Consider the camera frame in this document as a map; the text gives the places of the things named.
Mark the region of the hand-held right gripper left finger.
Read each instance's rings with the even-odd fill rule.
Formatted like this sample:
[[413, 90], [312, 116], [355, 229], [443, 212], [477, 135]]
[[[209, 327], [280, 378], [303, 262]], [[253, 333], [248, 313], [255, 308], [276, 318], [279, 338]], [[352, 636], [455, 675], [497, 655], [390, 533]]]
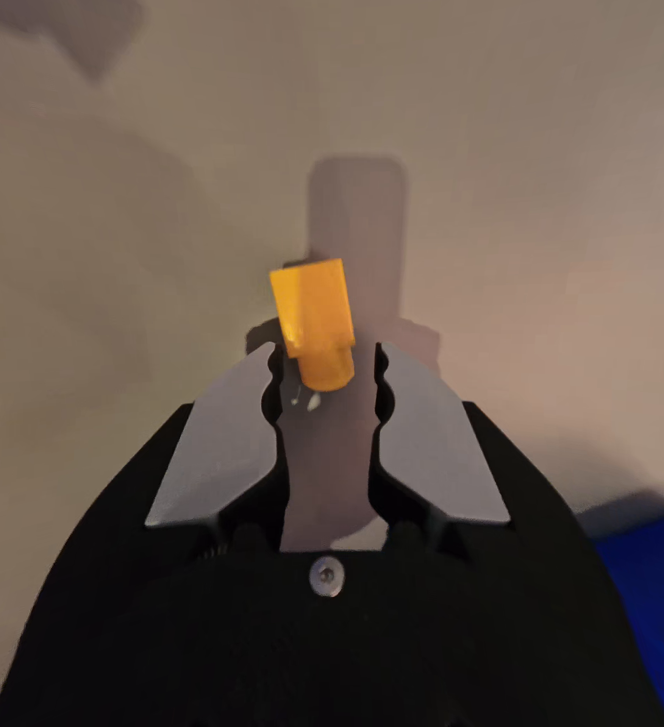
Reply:
[[281, 350], [261, 347], [216, 378], [195, 400], [145, 518], [148, 528], [215, 525], [220, 515], [277, 464], [277, 414], [264, 395], [278, 392]]

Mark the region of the plain blue object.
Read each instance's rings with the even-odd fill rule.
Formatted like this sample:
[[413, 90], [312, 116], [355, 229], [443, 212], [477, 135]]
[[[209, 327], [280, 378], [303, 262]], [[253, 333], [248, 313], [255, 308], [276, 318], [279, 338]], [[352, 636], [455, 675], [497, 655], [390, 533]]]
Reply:
[[664, 703], [664, 519], [595, 541]]

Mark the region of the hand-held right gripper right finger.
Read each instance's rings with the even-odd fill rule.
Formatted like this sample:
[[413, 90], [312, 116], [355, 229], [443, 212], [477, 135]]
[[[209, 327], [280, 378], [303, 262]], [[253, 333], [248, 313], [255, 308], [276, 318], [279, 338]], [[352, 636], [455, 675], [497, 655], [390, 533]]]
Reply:
[[461, 398], [390, 342], [375, 349], [369, 500], [388, 523], [509, 523]]

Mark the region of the yellow one-stud block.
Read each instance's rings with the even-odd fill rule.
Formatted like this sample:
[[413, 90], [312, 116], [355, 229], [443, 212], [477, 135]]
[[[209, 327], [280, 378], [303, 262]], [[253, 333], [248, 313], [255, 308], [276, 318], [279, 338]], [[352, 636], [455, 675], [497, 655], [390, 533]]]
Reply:
[[342, 259], [309, 262], [269, 273], [284, 346], [301, 382], [331, 393], [355, 376], [355, 331]]

